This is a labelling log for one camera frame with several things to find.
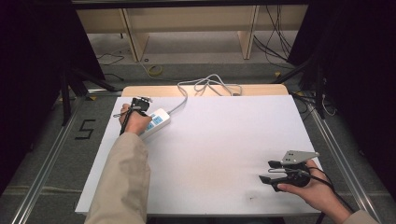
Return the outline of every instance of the wooden edge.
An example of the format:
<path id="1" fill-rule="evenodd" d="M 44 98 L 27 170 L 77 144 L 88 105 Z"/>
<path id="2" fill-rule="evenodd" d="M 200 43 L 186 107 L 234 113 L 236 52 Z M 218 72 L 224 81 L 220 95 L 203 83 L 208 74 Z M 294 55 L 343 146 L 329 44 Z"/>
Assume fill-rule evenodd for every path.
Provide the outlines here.
<path id="1" fill-rule="evenodd" d="M 288 95 L 288 90 L 282 84 L 255 84 L 255 85 L 240 85 L 242 87 L 242 95 Z M 193 85 L 183 85 L 183 89 L 189 96 L 218 96 L 214 91 L 206 88 L 205 91 L 197 92 Z M 212 85 L 212 87 L 222 95 L 230 95 L 220 85 Z M 238 87 L 230 87 L 233 93 L 239 93 Z M 177 86 L 130 86 L 122 91 L 122 97 L 131 96 L 183 96 Z"/>

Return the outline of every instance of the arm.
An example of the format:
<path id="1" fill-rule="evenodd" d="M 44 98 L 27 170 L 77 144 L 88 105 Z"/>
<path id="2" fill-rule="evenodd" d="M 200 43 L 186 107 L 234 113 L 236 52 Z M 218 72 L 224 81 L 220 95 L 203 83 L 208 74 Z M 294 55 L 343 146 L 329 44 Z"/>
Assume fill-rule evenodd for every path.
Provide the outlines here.
<path id="1" fill-rule="evenodd" d="M 127 108 L 124 105 L 121 113 Z M 108 154 L 85 223 L 146 222 L 150 170 L 146 146 L 137 134 L 150 121 L 136 112 L 131 115 L 125 133 Z"/>
<path id="2" fill-rule="evenodd" d="M 315 162 L 312 160 L 307 161 L 306 166 L 318 168 Z M 321 171 L 316 169 L 311 169 L 310 171 L 311 175 L 323 180 L 327 180 L 325 174 L 323 174 Z M 340 201 L 338 201 L 332 190 L 317 180 L 311 179 L 308 185 L 303 188 L 298 188 L 289 184 L 278 184 L 277 187 L 283 191 L 300 196 L 313 208 L 325 213 L 336 224 L 377 223 L 370 216 L 368 216 L 367 213 L 362 211 L 351 215 L 351 213 L 340 203 Z"/>

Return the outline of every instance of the white cable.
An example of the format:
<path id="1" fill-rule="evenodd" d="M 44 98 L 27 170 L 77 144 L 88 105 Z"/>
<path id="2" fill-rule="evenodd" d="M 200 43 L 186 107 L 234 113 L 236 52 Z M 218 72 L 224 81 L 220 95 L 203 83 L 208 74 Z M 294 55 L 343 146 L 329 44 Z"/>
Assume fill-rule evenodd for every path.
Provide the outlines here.
<path id="1" fill-rule="evenodd" d="M 147 68 L 146 68 L 140 61 L 138 61 L 138 62 L 139 62 L 139 64 L 145 69 L 146 74 L 147 74 L 150 78 L 152 78 L 152 79 L 158 79 L 158 78 L 152 77 L 152 76 L 149 74 L 149 71 L 147 70 Z M 219 81 L 210 79 L 210 78 L 212 78 L 212 77 L 216 77 Z M 215 92 L 215 93 L 216 93 L 217 95 L 219 95 L 219 96 L 223 96 L 223 95 L 222 95 L 221 93 L 219 93 L 218 91 L 216 91 L 210 84 L 215 83 L 215 84 L 218 84 L 218 85 L 222 86 L 228 93 L 230 93 L 231 96 L 233 96 L 233 92 L 232 92 L 228 87 L 231 87 L 231 86 L 236 86 L 236 87 L 238 87 L 238 88 L 239 88 L 239 93 L 238 93 L 239 95 L 242 95 L 242 91 L 243 91 L 242 87 L 241 87 L 240 85 L 238 85 L 238 84 L 225 84 L 225 83 L 221 80 L 221 78 L 219 77 L 219 75 L 217 75 L 217 74 L 212 74 L 212 75 L 209 75 L 208 77 L 205 77 L 205 78 L 199 78 L 199 79 L 190 80 L 190 81 L 180 81 L 180 82 L 177 83 L 177 88 L 178 88 L 178 90 L 183 94 L 184 100 L 183 100 L 179 105 L 177 105 L 175 108 L 173 108 L 173 109 L 167 111 L 168 114 L 171 114 L 171 113 L 174 112 L 176 109 L 178 109 L 178 108 L 181 107 L 182 105 L 186 104 L 187 99 L 189 98 L 189 95 L 187 94 L 187 91 L 184 90 L 184 89 L 181 87 L 181 85 L 182 85 L 182 84 L 188 84 L 188 83 L 195 83 L 195 84 L 194 84 L 194 90 L 197 91 L 197 92 L 204 92 L 204 91 L 206 90 L 206 87 L 209 87 L 210 90 L 212 90 L 213 92 Z"/>
<path id="2" fill-rule="evenodd" d="M 325 94 L 322 95 L 322 105 L 323 105 L 324 111 L 326 111 L 326 113 L 327 113 L 328 115 L 334 116 L 335 113 L 337 112 L 337 109 L 334 109 L 334 112 L 330 113 L 330 112 L 326 109 L 326 106 L 324 105 L 324 98 L 326 98 L 326 95 L 325 95 Z"/>

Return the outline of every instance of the person's left hand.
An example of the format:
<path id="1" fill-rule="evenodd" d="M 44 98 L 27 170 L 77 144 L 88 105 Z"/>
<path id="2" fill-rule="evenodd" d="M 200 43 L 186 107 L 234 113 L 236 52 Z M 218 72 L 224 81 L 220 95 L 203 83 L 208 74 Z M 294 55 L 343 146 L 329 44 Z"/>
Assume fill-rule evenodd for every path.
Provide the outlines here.
<path id="1" fill-rule="evenodd" d="M 126 115 L 125 112 L 128 111 L 129 107 L 130 107 L 130 105 L 128 105 L 128 104 L 122 105 L 121 114 L 122 113 L 124 113 L 124 114 L 122 114 L 122 116 L 119 118 L 121 125 L 125 120 L 125 115 Z M 151 117 L 141 116 L 139 113 L 134 111 L 134 112 L 132 112 L 131 116 L 129 117 L 128 123 L 126 124 L 126 127 L 125 127 L 125 132 L 126 133 L 135 133 L 135 134 L 139 135 L 143 131 L 146 130 L 146 128 L 148 127 L 149 122 L 151 120 L 152 120 Z"/>

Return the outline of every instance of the hand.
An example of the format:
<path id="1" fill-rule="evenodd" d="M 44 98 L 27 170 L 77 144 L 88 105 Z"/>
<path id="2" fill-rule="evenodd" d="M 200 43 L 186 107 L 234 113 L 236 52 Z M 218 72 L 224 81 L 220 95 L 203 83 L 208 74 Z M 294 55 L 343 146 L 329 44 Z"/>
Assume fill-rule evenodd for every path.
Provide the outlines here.
<path id="1" fill-rule="evenodd" d="M 306 166 L 318 168 L 312 160 L 307 161 Z M 326 175 L 317 169 L 310 169 L 310 172 L 311 175 L 329 181 Z M 308 185 L 303 188 L 289 184 L 278 184 L 277 187 L 285 192 L 300 196 L 306 203 L 325 213 L 335 223 L 343 223 L 350 216 L 350 212 L 338 201 L 332 189 L 315 179 L 311 179 Z"/>
<path id="2" fill-rule="evenodd" d="M 128 111 L 130 105 L 127 104 L 123 104 L 122 105 L 122 109 L 121 109 L 121 114 L 122 116 L 119 118 L 120 120 L 120 124 L 122 125 L 122 123 L 125 120 L 125 115 L 126 115 L 126 111 Z M 141 134 L 143 131 L 146 130 L 146 128 L 149 125 L 149 122 L 152 120 L 151 117 L 145 117 L 145 116 L 141 116 L 139 113 L 137 113 L 136 111 L 132 112 L 131 116 L 129 117 L 128 123 L 126 124 L 125 127 L 125 132 L 126 133 L 135 133 L 137 135 Z"/>

